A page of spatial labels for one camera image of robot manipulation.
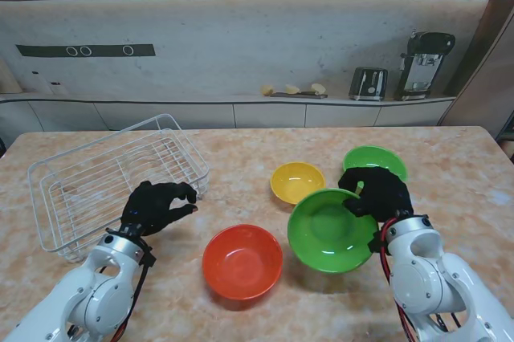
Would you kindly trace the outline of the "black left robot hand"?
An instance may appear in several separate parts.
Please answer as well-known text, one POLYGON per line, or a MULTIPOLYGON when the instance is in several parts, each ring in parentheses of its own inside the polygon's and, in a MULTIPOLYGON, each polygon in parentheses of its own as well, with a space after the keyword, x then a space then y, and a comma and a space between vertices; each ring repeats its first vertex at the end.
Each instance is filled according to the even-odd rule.
POLYGON ((128 198, 120 232, 130 237, 150 236, 198 210, 197 192, 189 184, 143 181, 128 198))

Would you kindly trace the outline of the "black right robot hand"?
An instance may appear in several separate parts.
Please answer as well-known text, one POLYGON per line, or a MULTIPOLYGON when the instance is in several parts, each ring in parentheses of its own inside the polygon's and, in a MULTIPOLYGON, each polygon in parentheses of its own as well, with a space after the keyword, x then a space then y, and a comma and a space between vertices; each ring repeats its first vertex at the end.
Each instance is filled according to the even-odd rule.
POLYGON ((387 222, 397 216, 412 216, 414 209, 406 184, 388 169, 356 167, 345 170, 338 181, 340 189, 353 192, 359 182, 363 188, 359 198, 349 198, 344 207, 356 217, 369 215, 376 222, 387 222))

